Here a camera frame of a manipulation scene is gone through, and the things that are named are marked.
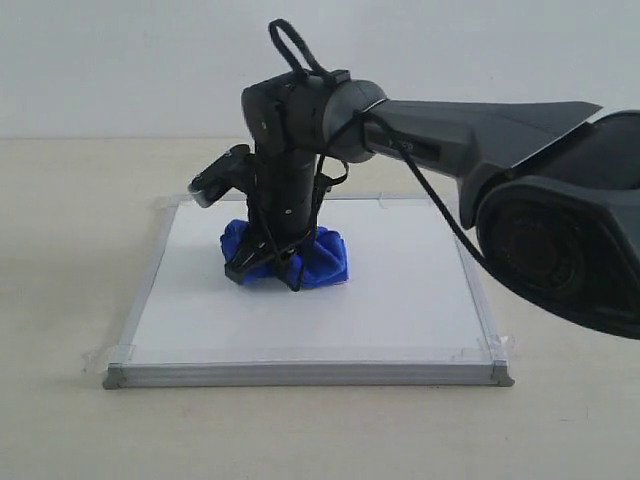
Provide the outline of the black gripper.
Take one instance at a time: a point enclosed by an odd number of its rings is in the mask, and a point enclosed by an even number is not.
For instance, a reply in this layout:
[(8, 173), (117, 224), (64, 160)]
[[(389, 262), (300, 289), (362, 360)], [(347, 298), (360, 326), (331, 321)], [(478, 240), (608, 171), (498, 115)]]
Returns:
[(224, 244), (224, 273), (233, 283), (247, 285), (271, 275), (274, 259), (269, 247), (279, 250), (275, 258), (275, 275), (291, 291), (303, 287), (305, 263), (300, 244), (311, 238), (312, 203), (310, 199), (296, 205), (264, 205), (255, 199), (247, 201), (248, 241)]

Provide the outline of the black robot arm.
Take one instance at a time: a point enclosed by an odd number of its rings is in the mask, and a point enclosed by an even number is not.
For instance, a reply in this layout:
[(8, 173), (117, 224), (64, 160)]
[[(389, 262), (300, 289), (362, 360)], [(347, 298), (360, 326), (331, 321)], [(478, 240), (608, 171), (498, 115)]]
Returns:
[(241, 283), (269, 266), (303, 285), (317, 213), (344, 165), (383, 155), (417, 180), (453, 179), (450, 228), (516, 295), (581, 327), (639, 336), (639, 114), (584, 101), (471, 103), (393, 100), (345, 72), (287, 73), (247, 87), (252, 146), (227, 155), (248, 197), (249, 226), (225, 265)]

